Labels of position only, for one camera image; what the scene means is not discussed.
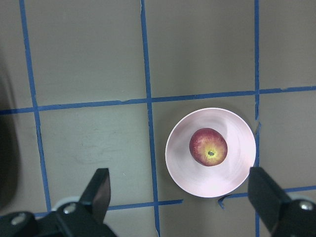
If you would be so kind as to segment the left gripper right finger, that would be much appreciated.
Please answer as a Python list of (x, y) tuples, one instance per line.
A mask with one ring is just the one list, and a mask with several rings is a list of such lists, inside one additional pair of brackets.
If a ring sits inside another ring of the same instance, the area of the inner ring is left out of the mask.
[(261, 167), (250, 168), (248, 199), (269, 232), (291, 203), (289, 195)]

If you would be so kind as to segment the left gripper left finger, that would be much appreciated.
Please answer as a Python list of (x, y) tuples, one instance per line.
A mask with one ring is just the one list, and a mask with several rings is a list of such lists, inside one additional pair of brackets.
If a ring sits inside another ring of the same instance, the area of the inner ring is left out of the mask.
[(85, 190), (81, 203), (99, 224), (103, 224), (111, 200), (111, 184), (108, 168), (98, 168)]

